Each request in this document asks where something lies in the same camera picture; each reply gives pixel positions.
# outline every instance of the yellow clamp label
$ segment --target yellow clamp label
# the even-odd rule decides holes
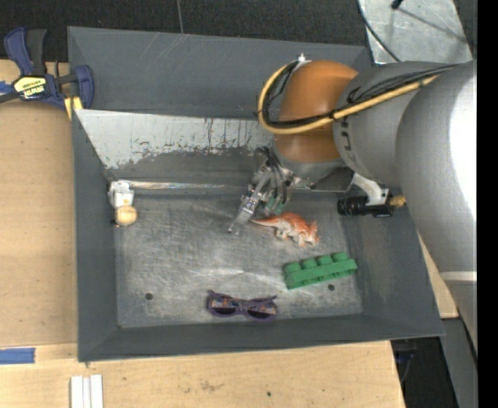
[[[22,77],[15,82],[13,88],[18,93],[23,93],[25,98],[30,98],[34,95],[40,94],[45,91],[47,80],[43,77]]]

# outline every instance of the yellow cable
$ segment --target yellow cable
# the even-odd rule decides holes
[[[422,88],[423,86],[427,86],[430,82],[432,82],[434,79],[436,79],[438,76],[430,76],[427,78],[424,78],[420,80],[419,82],[413,82],[410,84],[407,84],[401,88],[396,88],[393,89],[392,91],[388,91],[386,93],[382,93],[381,95],[377,95],[376,97],[372,99],[368,99],[358,105],[354,105],[352,107],[349,107],[344,110],[340,110],[336,113],[334,113],[332,116],[333,118],[326,117],[326,118],[321,118],[318,121],[311,122],[310,124],[304,124],[302,126],[298,127],[292,127],[292,128],[279,128],[279,127],[273,127],[270,126],[265,120],[264,120],[264,115],[263,115],[263,108],[264,108],[264,98],[266,96],[266,93],[268,92],[268,89],[270,85],[275,81],[277,76],[287,67],[287,65],[282,66],[278,71],[276,71],[272,77],[268,79],[268,81],[264,84],[264,88],[260,93],[260,97],[258,99],[258,121],[260,124],[269,132],[273,134],[297,134],[297,133],[305,133],[308,132],[309,130],[314,130],[316,128],[322,127],[325,124],[328,124],[330,122],[334,122],[338,119],[344,118],[347,115],[351,115],[353,113],[357,113],[360,111],[364,111],[365,109],[369,109],[370,107],[374,105],[378,105],[382,103],[383,101],[387,101],[390,99],[393,99],[395,97],[398,97],[403,94],[407,94],[409,92],[415,91],[416,89]]]

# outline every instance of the dirt stain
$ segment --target dirt stain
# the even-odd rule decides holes
[[[219,390],[221,387],[224,387],[224,384],[219,385],[211,385],[208,381],[201,382],[201,389],[206,390],[209,393],[213,393],[215,390]]]

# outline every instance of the wooden surface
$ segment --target wooden surface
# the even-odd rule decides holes
[[[16,66],[0,60],[0,80],[11,81],[17,74]],[[32,116],[34,108],[47,106],[12,102],[10,105],[0,107],[4,108],[5,114],[0,116],[0,119],[14,121],[18,116],[23,116],[21,120],[25,120],[28,116]],[[50,110],[51,113],[57,113],[54,109]],[[58,122],[49,121],[48,129],[56,128],[55,132],[61,132],[59,128],[62,128],[60,124],[62,120],[65,118],[59,116]],[[2,145],[10,144],[10,148],[0,146],[0,149],[5,149],[6,152],[7,149],[14,150],[20,135],[16,131],[10,133],[11,139],[5,139],[3,134],[0,135]],[[42,137],[50,138],[50,133],[45,132]],[[27,150],[32,150],[31,147],[36,148],[34,156],[45,156],[48,153],[43,153],[42,150],[53,148],[51,144],[42,140],[26,142],[26,139],[19,139],[19,142],[21,140],[30,145]],[[21,151],[12,151],[13,154],[15,152],[19,153],[16,156],[23,156]],[[0,158],[2,162],[6,162],[8,158],[3,158],[3,154],[2,151]],[[34,173],[33,162],[44,159],[32,160],[27,155],[28,152],[24,154],[26,157],[22,163],[29,163],[24,168],[30,171],[29,178],[32,180],[39,175]],[[58,163],[58,160],[49,158],[45,159],[45,162],[53,170],[65,167],[65,164]],[[4,171],[9,170],[7,164],[3,168]],[[12,173],[16,175],[20,171],[12,170]],[[57,175],[56,180],[61,180],[63,177],[64,174]],[[14,176],[10,174],[2,178],[8,181],[13,179]],[[67,195],[62,193],[65,190],[59,189],[58,183],[49,184],[44,180],[42,183],[40,181],[39,185],[45,186],[45,190],[59,192],[58,195]],[[17,186],[14,183],[13,189],[21,191],[22,187]],[[45,190],[40,190],[40,198],[45,200],[53,198]],[[8,195],[7,188],[0,195],[6,201],[13,197]],[[20,220],[14,222],[10,240],[20,243],[21,238],[15,234],[16,230],[22,232],[28,228],[36,228],[36,222],[31,221],[32,210],[29,210],[31,204],[17,207],[14,200],[9,204],[12,204],[11,212],[2,207],[0,209],[2,216],[8,218],[23,216],[29,219],[28,222],[31,224],[25,226]],[[67,216],[66,202],[61,201],[60,205],[63,207],[62,216]],[[39,210],[36,213],[40,217],[43,215]],[[61,218],[55,216],[48,218],[45,229],[51,225],[58,227]],[[47,233],[42,238],[59,240],[54,233],[52,235]],[[3,243],[0,249],[3,249],[6,243],[2,238],[0,243]],[[24,344],[20,343],[20,340],[28,340],[29,337],[34,337],[32,334],[36,334],[35,328],[26,332],[31,323],[29,321],[24,325],[18,325],[23,322],[13,324],[8,321],[10,316],[16,318],[17,315],[21,315],[21,310],[37,313],[36,315],[39,315],[37,322],[40,320],[46,322],[45,325],[37,324],[39,329],[37,334],[42,340],[51,340],[51,337],[70,340],[73,337],[75,325],[72,326],[69,322],[73,319],[71,313],[74,307],[75,289],[74,285],[71,285],[68,266],[63,266],[67,264],[69,258],[59,259],[58,253],[48,254],[43,247],[43,244],[40,246],[28,244],[28,250],[31,252],[26,254],[26,258],[17,260],[19,268],[13,268],[11,276],[9,276],[11,269],[6,269],[9,265],[8,259],[5,258],[6,254],[0,252],[0,261],[4,265],[0,268],[0,292],[3,292],[0,293],[0,307],[4,312],[3,320],[0,319],[0,337],[9,340],[8,344]],[[38,259],[32,259],[32,252],[36,252]],[[47,261],[64,263],[47,265],[45,264]],[[65,308],[64,317],[58,313],[57,301]],[[65,322],[58,325],[58,319],[65,319]],[[405,406],[389,342],[261,353],[104,361],[87,365],[76,361],[75,343],[51,343],[37,346],[36,361],[34,365],[0,366],[1,407],[68,406],[70,377],[96,373],[104,377],[106,408],[113,406]]]

